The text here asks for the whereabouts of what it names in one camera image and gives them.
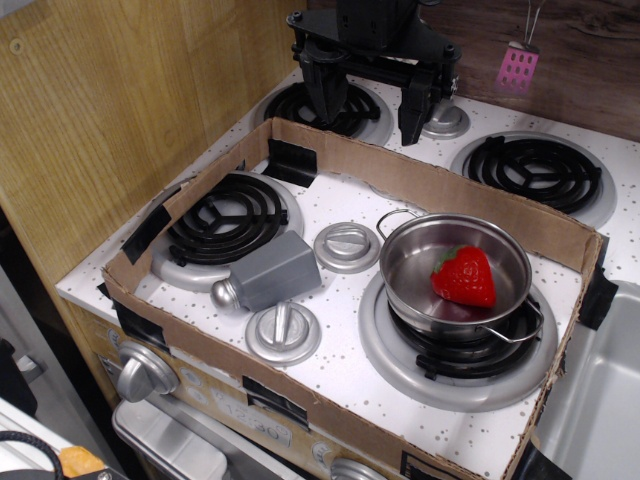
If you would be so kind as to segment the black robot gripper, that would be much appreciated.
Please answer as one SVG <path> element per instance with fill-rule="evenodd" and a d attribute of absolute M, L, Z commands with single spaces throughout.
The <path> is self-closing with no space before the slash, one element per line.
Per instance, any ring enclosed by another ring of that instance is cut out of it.
<path fill-rule="evenodd" d="M 457 88 L 461 49 L 420 18 L 424 1 L 338 1 L 333 9 L 295 11 L 294 58 L 316 114 L 333 122 L 346 102 L 348 74 L 402 86 L 398 122 L 403 146 L 416 144 L 427 122 L 432 86 Z"/>

